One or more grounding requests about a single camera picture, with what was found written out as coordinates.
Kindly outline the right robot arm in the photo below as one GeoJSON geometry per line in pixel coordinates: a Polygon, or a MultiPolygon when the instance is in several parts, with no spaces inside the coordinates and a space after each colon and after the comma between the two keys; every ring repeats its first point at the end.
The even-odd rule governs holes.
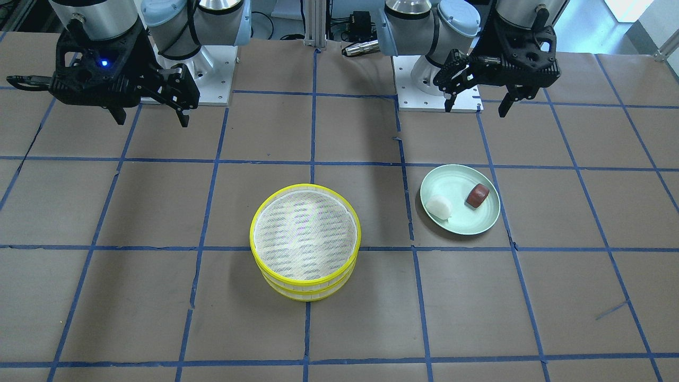
{"type": "Polygon", "coordinates": [[[208,46],[250,40],[249,1],[51,1],[64,26],[51,76],[7,76],[12,87],[46,91],[69,106],[106,109],[117,124],[150,98],[182,127],[218,70],[208,46]]]}

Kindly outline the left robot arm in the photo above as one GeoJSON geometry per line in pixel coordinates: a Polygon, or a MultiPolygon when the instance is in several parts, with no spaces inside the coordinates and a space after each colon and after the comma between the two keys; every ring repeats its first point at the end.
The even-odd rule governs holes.
{"type": "Polygon", "coordinates": [[[411,78],[451,112],[476,85],[504,87],[504,118],[562,75],[554,24],[566,1],[492,1],[486,20],[466,1],[385,1],[375,17],[386,56],[416,56],[411,78]]]}

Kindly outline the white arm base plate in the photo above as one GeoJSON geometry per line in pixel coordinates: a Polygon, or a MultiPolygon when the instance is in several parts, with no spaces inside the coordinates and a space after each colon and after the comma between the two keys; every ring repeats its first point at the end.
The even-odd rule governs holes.
{"type": "MultiPolygon", "coordinates": [[[[392,57],[398,108],[401,111],[444,112],[446,98],[433,84],[439,68],[424,56],[392,57]]],[[[475,113],[483,110],[478,88],[461,92],[451,107],[454,113],[475,113]]]]}
{"type": "Polygon", "coordinates": [[[165,55],[157,44],[153,48],[163,68],[179,63],[187,66],[199,92],[199,106],[228,106],[238,47],[180,44],[165,55]]]}

